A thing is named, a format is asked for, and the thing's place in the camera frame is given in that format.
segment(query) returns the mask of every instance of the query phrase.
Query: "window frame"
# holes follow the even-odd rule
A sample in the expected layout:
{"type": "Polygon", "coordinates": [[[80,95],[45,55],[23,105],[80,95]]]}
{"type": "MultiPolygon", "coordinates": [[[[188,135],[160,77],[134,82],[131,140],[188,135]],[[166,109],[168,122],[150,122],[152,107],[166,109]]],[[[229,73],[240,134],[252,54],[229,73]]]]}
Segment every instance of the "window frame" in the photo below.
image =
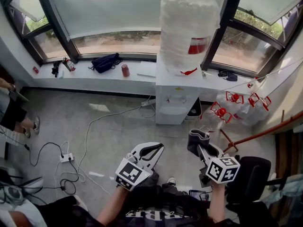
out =
{"type": "MultiPolygon", "coordinates": [[[[29,54],[34,58],[34,60],[37,62],[38,65],[53,63],[55,61],[60,61],[63,59],[63,57],[43,59],[40,55],[43,54],[44,52],[41,49],[41,47],[38,45],[38,43],[35,44],[35,46],[33,46],[32,42],[30,42],[30,40],[33,39],[35,36],[45,33],[49,30],[53,30],[60,44],[66,51],[68,57],[74,63],[77,63],[78,61],[92,60],[94,58],[112,54],[112,53],[80,54],[77,47],[75,46],[75,44],[72,42],[71,38],[68,35],[68,32],[56,9],[54,0],[39,0],[49,23],[32,32],[29,32],[26,35],[21,35],[17,29],[17,25],[13,22],[13,18],[10,12],[11,1],[12,0],[1,0],[5,14],[8,18],[11,27],[14,29],[20,41],[22,42],[22,44],[25,46],[29,54]]],[[[207,50],[204,61],[201,63],[201,68],[202,70],[208,70],[208,69],[231,70],[236,74],[240,74],[247,77],[262,77],[268,74],[277,65],[277,63],[282,59],[285,53],[290,49],[290,47],[296,40],[297,36],[299,35],[300,31],[303,29],[303,11],[301,11],[300,16],[297,19],[296,24],[294,25],[294,28],[291,31],[290,35],[288,36],[287,40],[285,42],[281,42],[271,37],[270,35],[262,32],[261,30],[249,24],[246,24],[240,20],[235,19],[234,16],[237,9],[239,9],[238,8],[239,2],[240,0],[223,1],[223,7],[221,9],[220,28],[217,29],[214,34],[213,40],[211,41],[211,44],[207,50]],[[269,43],[271,46],[273,46],[273,48],[276,48],[274,54],[267,61],[265,66],[263,66],[263,68],[260,70],[259,73],[213,61],[214,55],[217,49],[219,48],[220,42],[224,36],[227,27],[231,27],[240,30],[242,32],[245,32],[262,41],[265,41],[266,43],[269,43]]],[[[156,62],[156,58],[157,58],[157,55],[152,53],[122,52],[119,54],[123,60],[156,62]]]]}
{"type": "Polygon", "coordinates": [[[247,77],[263,77],[267,75],[272,69],[279,63],[279,61],[283,58],[286,52],[290,49],[296,38],[298,37],[300,31],[302,30],[303,23],[303,11],[301,7],[301,13],[299,18],[296,21],[296,24],[291,31],[289,37],[285,42],[281,42],[270,35],[262,32],[261,30],[246,24],[240,20],[234,18],[235,13],[239,6],[240,0],[226,0],[224,2],[224,7],[222,8],[222,17],[220,22],[220,28],[217,29],[213,41],[206,53],[204,61],[202,62],[202,70],[216,69],[216,70],[230,70],[235,72],[236,74],[240,74],[247,77]],[[269,43],[271,46],[276,48],[274,54],[270,57],[267,63],[262,67],[262,69],[257,73],[250,70],[234,67],[228,64],[222,64],[218,62],[214,62],[213,58],[219,48],[220,42],[223,39],[224,33],[227,27],[231,27],[241,32],[245,32],[251,36],[254,36],[266,43],[269,43]]]}

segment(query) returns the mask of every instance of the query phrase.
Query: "chair backrest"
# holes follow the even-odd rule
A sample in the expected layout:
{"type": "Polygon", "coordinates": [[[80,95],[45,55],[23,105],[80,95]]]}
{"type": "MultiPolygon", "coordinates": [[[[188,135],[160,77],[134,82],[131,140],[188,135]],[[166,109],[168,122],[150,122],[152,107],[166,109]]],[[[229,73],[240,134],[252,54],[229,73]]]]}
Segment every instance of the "chair backrest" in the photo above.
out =
{"type": "Polygon", "coordinates": [[[243,203],[258,200],[269,177],[270,161],[259,157],[242,157],[240,169],[228,188],[228,203],[243,203]]]}

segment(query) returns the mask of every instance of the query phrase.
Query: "windowsill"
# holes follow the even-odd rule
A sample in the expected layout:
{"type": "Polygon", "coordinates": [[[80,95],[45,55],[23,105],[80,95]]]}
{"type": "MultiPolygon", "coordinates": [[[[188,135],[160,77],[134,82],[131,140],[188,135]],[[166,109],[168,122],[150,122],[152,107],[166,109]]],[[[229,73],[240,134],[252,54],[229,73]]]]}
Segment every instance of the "windowsill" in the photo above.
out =
{"type": "MultiPolygon", "coordinates": [[[[108,70],[104,73],[98,73],[88,69],[91,67],[91,61],[80,61],[75,65],[76,70],[69,72],[66,67],[60,64],[58,78],[55,78],[52,72],[52,64],[43,65],[39,73],[36,75],[35,80],[41,87],[53,88],[68,88],[78,90],[97,90],[105,92],[120,92],[120,93],[133,93],[133,94],[150,94],[155,95],[155,82],[156,78],[137,75],[140,66],[140,61],[123,61],[116,66],[113,70],[108,70]],[[130,70],[130,76],[125,78],[121,72],[121,66],[127,64],[130,70]]],[[[218,71],[209,69],[207,75],[203,78],[203,93],[215,93],[217,91],[233,87],[235,85],[245,83],[243,86],[231,89],[232,92],[240,94],[249,94],[249,89],[246,83],[251,78],[238,76],[238,81],[232,82],[218,77],[218,71]]],[[[201,100],[213,101],[214,97],[202,97],[201,100]]]]}

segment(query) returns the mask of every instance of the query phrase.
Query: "concrete floor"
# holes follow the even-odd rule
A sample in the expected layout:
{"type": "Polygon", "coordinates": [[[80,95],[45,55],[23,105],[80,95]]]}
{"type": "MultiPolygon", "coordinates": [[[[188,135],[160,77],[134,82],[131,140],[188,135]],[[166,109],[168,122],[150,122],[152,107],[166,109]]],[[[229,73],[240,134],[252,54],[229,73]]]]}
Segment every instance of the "concrete floor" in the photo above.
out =
{"type": "MultiPolygon", "coordinates": [[[[30,102],[23,105],[28,116],[41,118],[39,135],[32,133],[28,142],[32,145],[32,162],[35,163],[40,148],[47,142],[59,145],[69,141],[69,152],[75,155],[80,162],[85,152],[85,134],[89,122],[106,114],[119,113],[135,108],[146,99],[106,96],[85,93],[72,93],[50,90],[29,89],[24,95],[30,102]]],[[[116,188],[116,183],[110,179],[123,157],[137,144],[149,141],[161,142],[165,150],[155,169],[160,173],[159,184],[165,183],[169,177],[175,177],[177,186],[183,189],[201,189],[199,182],[199,169],[203,164],[191,152],[187,151],[187,134],[190,128],[197,127],[196,123],[183,122],[181,125],[156,125],[155,118],[145,118],[153,115],[150,107],[102,118],[92,123],[88,132],[87,152],[81,167],[102,174],[104,177],[90,175],[98,184],[103,186],[110,194],[116,188]]],[[[250,128],[233,123],[225,131],[233,140],[242,139],[250,135],[250,128]]],[[[222,149],[227,147],[227,140],[222,135],[214,135],[212,142],[222,149]]],[[[241,156],[259,156],[272,162],[272,172],[275,166],[275,140],[272,135],[251,140],[239,145],[241,156]]],[[[54,187],[54,171],[59,161],[60,151],[56,146],[46,146],[40,154],[36,167],[29,163],[29,152],[23,147],[11,146],[9,160],[14,163],[27,179],[43,176],[45,187],[54,187]]],[[[58,165],[56,180],[62,171],[74,171],[69,163],[58,165]]],[[[64,174],[63,177],[76,179],[75,175],[64,174]]],[[[75,183],[76,194],[86,203],[89,212],[96,217],[110,197],[90,179],[82,183],[75,183]]],[[[73,187],[67,183],[67,191],[72,192],[73,187]]],[[[58,198],[66,196],[60,189],[58,198]]],[[[44,189],[37,194],[47,203],[56,200],[54,189],[44,189]]]]}

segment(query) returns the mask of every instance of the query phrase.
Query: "sneaker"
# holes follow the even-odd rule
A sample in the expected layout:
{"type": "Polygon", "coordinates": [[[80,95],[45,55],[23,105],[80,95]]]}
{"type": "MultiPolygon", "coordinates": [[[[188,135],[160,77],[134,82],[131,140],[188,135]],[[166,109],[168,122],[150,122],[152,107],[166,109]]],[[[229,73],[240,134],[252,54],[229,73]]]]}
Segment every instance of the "sneaker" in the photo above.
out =
{"type": "Polygon", "coordinates": [[[78,195],[74,195],[74,198],[77,200],[77,204],[76,204],[77,206],[83,208],[87,212],[89,211],[88,208],[86,207],[86,205],[84,204],[84,202],[79,198],[78,195]]]}
{"type": "Polygon", "coordinates": [[[25,128],[24,135],[25,135],[26,138],[28,138],[28,139],[30,138],[30,130],[29,130],[29,128],[25,128]]]}
{"type": "Polygon", "coordinates": [[[34,131],[36,134],[40,132],[40,118],[38,116],[35,118],[34,131]]]}
{"type": "Polygon", "coordinates": [[[176,179],[174,178],[174,177],[171,177],[168,181],[167,181],[167,183],[169,183],[170,185],[172,185],[172,186],[176,186],[176,179]]]}

